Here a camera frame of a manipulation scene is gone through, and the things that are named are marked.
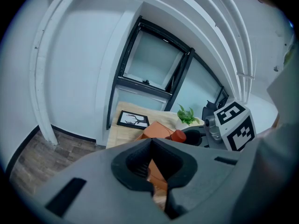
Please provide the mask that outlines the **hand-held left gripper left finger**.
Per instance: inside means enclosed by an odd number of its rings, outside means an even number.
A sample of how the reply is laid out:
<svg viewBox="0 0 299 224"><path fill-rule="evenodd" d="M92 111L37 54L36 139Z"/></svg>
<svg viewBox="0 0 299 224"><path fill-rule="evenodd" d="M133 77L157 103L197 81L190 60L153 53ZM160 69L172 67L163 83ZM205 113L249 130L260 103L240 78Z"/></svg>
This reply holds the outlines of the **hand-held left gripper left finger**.
<svg viewBox="0 0 299 224"><path fill-rule="evenodd" d="M97 151L49 179L34 195L47 224L164 224L147 180L152 140Z"/></svg>

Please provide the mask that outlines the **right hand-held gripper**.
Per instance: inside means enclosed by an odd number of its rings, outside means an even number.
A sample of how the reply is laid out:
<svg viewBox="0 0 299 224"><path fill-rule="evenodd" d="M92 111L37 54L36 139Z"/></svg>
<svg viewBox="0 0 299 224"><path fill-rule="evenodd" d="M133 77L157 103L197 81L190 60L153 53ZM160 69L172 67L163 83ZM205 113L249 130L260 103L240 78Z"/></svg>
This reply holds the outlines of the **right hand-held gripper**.
<svg viewBox="0 0 299 224"><path fill-rule="evenodd" d="M237 101L206 116L204 122L204 126L182 130L186 135L184 144L200 146L206 133L209 148L242 151L256 137L251 111Z"/></svg>

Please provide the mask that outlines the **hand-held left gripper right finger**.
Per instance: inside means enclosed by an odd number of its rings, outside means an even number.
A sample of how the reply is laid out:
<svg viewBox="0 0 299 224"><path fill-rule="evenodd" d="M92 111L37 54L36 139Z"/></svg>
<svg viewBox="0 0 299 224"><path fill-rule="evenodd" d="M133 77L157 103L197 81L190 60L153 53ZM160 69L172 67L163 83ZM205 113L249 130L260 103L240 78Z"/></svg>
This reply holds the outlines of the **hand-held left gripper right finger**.
<svg viewBox="0 0 299 224"><path fill-rule="evenodd" d="M152 213L154 224L233 223L233 208L240 190L229 190L226 182L241 157L240 152L158 138L152 139L151 152L168 183L165 213Z"/></svg>

